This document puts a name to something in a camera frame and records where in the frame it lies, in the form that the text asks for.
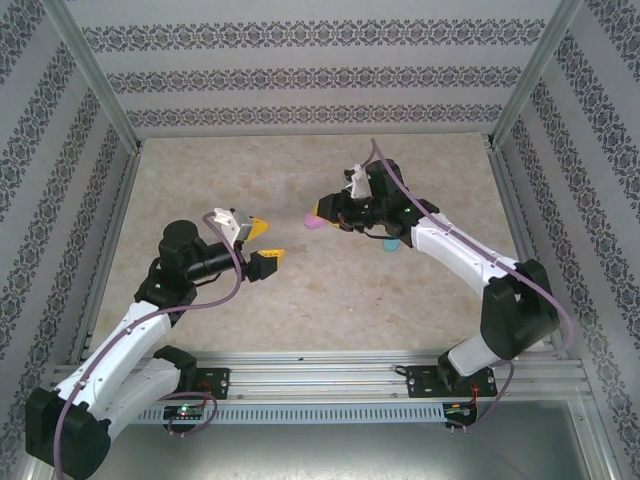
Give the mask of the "grey metal sheet panel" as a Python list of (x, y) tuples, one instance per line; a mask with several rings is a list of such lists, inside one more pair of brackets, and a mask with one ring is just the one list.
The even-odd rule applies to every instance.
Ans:
[(218, 425), (191, 438), (127, 428), (92, 480), (609, 480), (562, 402), (498, 406), (478, 427)]

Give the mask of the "aluminium side frame rail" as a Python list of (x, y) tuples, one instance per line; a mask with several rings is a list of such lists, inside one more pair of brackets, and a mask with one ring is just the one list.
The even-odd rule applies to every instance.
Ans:
[[(526, 260), (534, 258), (535, 252), (533, 244), (526, 228), (525, 219), (520, 209), (515, 189), (510, 180), (505, 160), (498, 149), (486, 150), (486, 153), (518, 259)], [(569, 350), (575, 338), (574, 321), (554, 296), (551, 296), (550, 302), (552, 310), (559, 316), (560, 326), (543, 339), (544, 348), (542, 350), (529, 351), (527, 354), (522, 354), (520, 356), (521, 359), (551, 357), (558, 360), (566, 360), (569, 358)]]
[(105, 231), (100, 240), (96, 263), (90, 277), (89, 289), (79, 310), (79, 324), (74, 331), (71, 348), (66, 357), (66, 360), (71, 364), (82, 359), (83, 352), (86, 350), (87, 338), (92, 335), (97, 322), (143, 149), (144, 143), (141, 142), (136, 151), (129, 155), (117, 185)]

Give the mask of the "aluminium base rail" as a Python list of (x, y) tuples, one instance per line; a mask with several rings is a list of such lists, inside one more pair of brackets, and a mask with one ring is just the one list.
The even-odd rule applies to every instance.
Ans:
[[(398, 366), (434, 365), (428, 350), (330, 352), (196, 352), (198, 364), (230, 370), (230, 403), (408, 403)], [(520, 359), (494, 370), (503, 401), (560, 401), (593, 396), (583, 363), (553, 357)]]

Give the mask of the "aluminium frame post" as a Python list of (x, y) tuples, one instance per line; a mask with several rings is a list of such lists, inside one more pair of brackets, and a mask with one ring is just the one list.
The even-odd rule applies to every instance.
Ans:
[(494, 129), (488, 136), (494, 150), (504, 143), (529, 95), (553, 57), (555, 49), (583, 4), (584, 0), (559, 0)]
[(69, 10), (66, 0), (39, 0), (47, 16), (71, 52), (88, 85), (94, 91), (111, 124), (129, 153), (137, 150), (141, 140), (124, 108), (99, 65), (81, 28)]

